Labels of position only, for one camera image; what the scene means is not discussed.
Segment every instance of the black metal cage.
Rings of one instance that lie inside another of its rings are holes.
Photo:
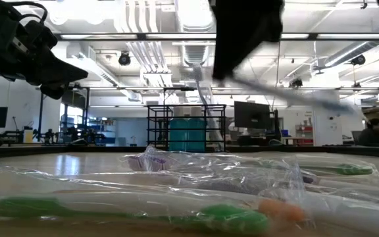
[[[175,107],[201,107],[202,116],[174,116]],[[171,128],[172,119],[202,119],[204,128]],[[218,123],[218,128],[211,128],[210,119]],[[224,151],[226,149],[226,105],[148,105],[147,106],[147,145],[168,150],[170,142],[182,142],[170,140],[171,130],[203,130],[206,134],[204,140],[186,140],[185,142],[204,142],[207,149],[210,143],[220,143]],[[222,135],[221,140],[208,140],[207,132],[218,130]]]

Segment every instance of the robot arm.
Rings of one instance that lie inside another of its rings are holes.
[[[21,15],[14,6],[34,5],[43,8],[42,18],[33,14]],[[20,21],[26,17],[39,18],[25,26]],[[88,73],[54,56],[51,49],[56,37],[43,22],[47,16],[44,6],[35,2],[6,3],[0,0],[0,76],[10,81],[26,80],[41,86],[42,93],[53,99],[64,94],[70,82],[86,78]]]

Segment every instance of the person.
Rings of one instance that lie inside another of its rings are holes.
[[[370,119],[359,135],[358,145],[379,147],[379,118]]]

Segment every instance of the desk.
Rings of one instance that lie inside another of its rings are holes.
[[[286,145],[289,145],[289,140],[292,140],[294,145],[314,145],[314,142],[306,142],[306,140],[313,141],[312,138],[304,138],[304,137],[283,137],[282,138],[282,141],[285,141],[284,143]]]

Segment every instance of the ceiling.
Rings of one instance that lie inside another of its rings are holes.
[[[151,17],[150,3],[154,2],[156,6],[156,26],[159,32],[181,32],[182,24],[178,21],[178,12],[185,11],[184,8],[177,10],[173,0],[149,0],[149,1],[125,1],[126,3],[126,22],[130,28],[132,23],[128,18],[131,14],[131,6],[136,4],[135,14],[136,22],[139,20],[139,4],[146,6],[146,23],[149,26]],[[177,0],[176,2],[184,2],[190,0]],[[56,33],[118,33],[114,23],[120,19],[121,11],[117,1],[96,1],[96,0],[64,0],[60,3],[56,1],[39,1],[49,10],[49,17],[46,20],[46,25]],[[331,33],[379,33],[379,8],[375,1],[368,1],[366,9],[360,9],[363,1],[344,1],[344,0],[288,0],[282,15],[284,32],[331,32]],[[67,15],[69,19],[63,24],[54,22],[55,16],[58,16],[60,7],[65,11],[64,17]],[[36,8],[21,8],[22,13],[33,11],[41,14],[41,11]],[[201,18],[190,12],[193,17]],[[99,24],[91,24],[88,18],[103,17]],[[144,27],[137,24],[136,29],[139,32],[144,32]],[[187,84],[193,86],[194,75],[191,69],[184,62],[183,46],[180,42],[161,41],[161,51],[164,55],[167,67],[170,71],[171,82],[174,86],[182,86]],[[250,81],[258,81],[259,83],[269,84],[271,86],[288,86],[289,81],[294,78],[301,78],[304,86],[308,87],[340,87],[352,86],[354,81],[362,82],[362,86],[379,87],[379,78],[373,77],[379,75],[379,45],[363,55],[366,58],[366,63],[356,66],[342,63],[330,69],[323,70],[324,74],[315,76],[315,72],[311,73],[311,64],[315,65],[316,59],[325,60],[327,57],[340,52],[343,48],[352,45],[353,43],[361,43],[354,41],[282,41],[280,44],[266,43],[260,45],[256,50],[246,58],[246,60],[237,68],[237,73]],[[129,43],[124,41],[82,41],[79,44],[81,52],[87,57],[93,59],[97,64],[103,66],[105,70],[115,80],[120,82],[121,86],[140,87],[153,86],[141,75],[141,65],[135,58],[133,51],[129,48]],[[205,63],[203,71],[205,73],[206,82],[211,86],[216,83],[209,79],[214,63],[214,42],[209,42],[208,53],[205,55]],[[156,61],[155,54],[152,48],[147,43],[141,45],[147,49],[153,61]],[[95,55],[89,55],[89,47],[94,50]],[[128,66],[121,66],[118,63],[118,58],[121,51],[131,51],[131,63]],[[74,63],[88,71],[92,68],[86,68],[83,64]],[[98,76],[98,73],[91,73],[89,78],[80,81],[82,86],[111,86],[106,80]],[[223,93],[227,95],[247,94],[247,91],[232,90],[232,91],[216,91],[215,93]],[[351,95],[354,92],[343,92],[342,97]],[[377,92],[365,92],[361,95],[356,95],[360,98],[375,96]],[[153,98],[158,95],[155,92],[143,93],[142,97]],[[185,93],[176,92],[178,97],[185,97]],[[94,91],[92,96],[97,97],[116,97],[125,96],[120,91]]]

